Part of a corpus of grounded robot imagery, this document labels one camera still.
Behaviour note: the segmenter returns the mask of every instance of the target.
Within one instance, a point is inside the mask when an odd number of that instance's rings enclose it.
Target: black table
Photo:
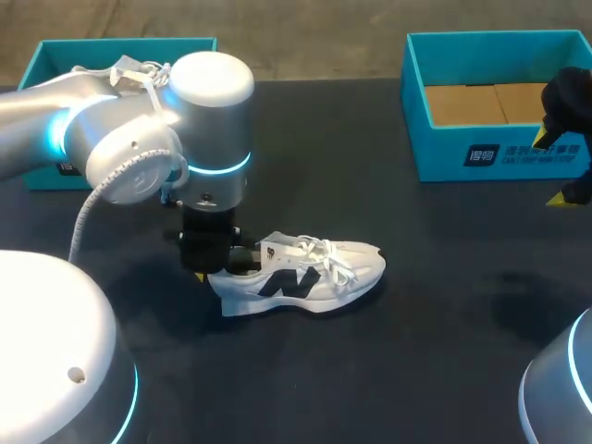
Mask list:
[[[592,211],[546,208],[557,181],[420,184],[399,88],[257,85],[240,224],[382,247],[386,283],[343,313],[224,319],[162,241],[177,212],[94,211],[80,266],[137,358],[152,444],[525,442],[522,373],[592,304]],[[1,190],[0,248],[66,257],[84,193]]]

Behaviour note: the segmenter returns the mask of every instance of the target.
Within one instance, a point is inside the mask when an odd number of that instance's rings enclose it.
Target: gray floor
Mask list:
[[[215,36],[261,80],[393,77],[412,31],[579,29],[590,0],[0,0],[0,84],[42,39]]]

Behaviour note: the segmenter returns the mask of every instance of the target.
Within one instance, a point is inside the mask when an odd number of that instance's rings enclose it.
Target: white sneaker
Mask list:
[[[208,280],[223,316],[262,313],[282,305],[314,313],[355,301],[380,280],[386,262],[377,247],[360,242],[297,238],[274,232],[261,240],[261,271]]]

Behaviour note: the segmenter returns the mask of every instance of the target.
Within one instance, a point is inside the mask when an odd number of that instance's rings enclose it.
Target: box label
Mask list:
[[[496,161],[499,145],[471,145],[466,154],[464,165],[466,167],[491,167]]]
[[[72,164],[57,164],[60,176],[81,176],[81,173]]]
[[[547,151],[526,145],[512,145],[506,147],[501,163],[506,165],[571,164],[580,149],[581,145],[577,144],[551,145]]]

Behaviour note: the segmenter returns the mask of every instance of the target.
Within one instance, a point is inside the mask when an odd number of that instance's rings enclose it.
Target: robotic arm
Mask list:
[[[185,55],[168,85],[121,97],[108,82],[72,72],[0,96],[0,179],[69,162],[114,204],[155,193],[180,207],[169,234],[181,262],[214,273],[241,244],[234,209],[252,152],[253,74],[220,53]]]

